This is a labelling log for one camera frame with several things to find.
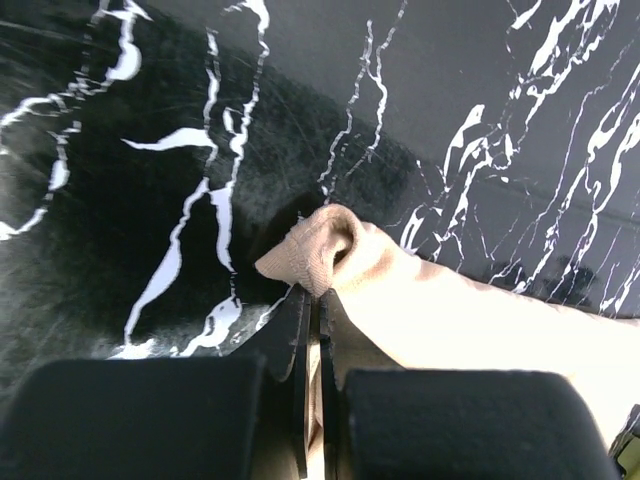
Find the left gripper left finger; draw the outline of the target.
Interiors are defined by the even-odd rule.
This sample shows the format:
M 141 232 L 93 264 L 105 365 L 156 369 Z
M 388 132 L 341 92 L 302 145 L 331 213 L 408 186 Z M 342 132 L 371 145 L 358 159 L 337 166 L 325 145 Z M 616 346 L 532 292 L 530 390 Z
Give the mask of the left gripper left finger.
M 2 421 L 2 477 L 304 478 L 310 313 L 295 287 L 224 357 L 40 367 Z

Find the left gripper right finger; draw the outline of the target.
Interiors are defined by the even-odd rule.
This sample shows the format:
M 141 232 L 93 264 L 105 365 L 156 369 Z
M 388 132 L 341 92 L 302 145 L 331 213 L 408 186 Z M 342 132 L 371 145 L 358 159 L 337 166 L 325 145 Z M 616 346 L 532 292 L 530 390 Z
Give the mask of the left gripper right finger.
M 329 479 L 618 479 L 585 403 L 550 373 L 407 370 L 334 292 L 319 302 Z

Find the beige t shirt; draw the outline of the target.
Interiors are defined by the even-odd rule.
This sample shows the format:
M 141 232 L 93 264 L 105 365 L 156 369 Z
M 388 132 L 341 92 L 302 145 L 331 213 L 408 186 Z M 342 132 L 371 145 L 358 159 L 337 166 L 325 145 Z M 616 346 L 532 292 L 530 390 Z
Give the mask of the beige t shirt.
M 639 322 L 546 303 L 471 280 L 401 248 L 330 204 L 259 257 L 264 277 L 334 291 L 348 319 L 400 366 L 564 377 L 610 447 L 639 403 Z

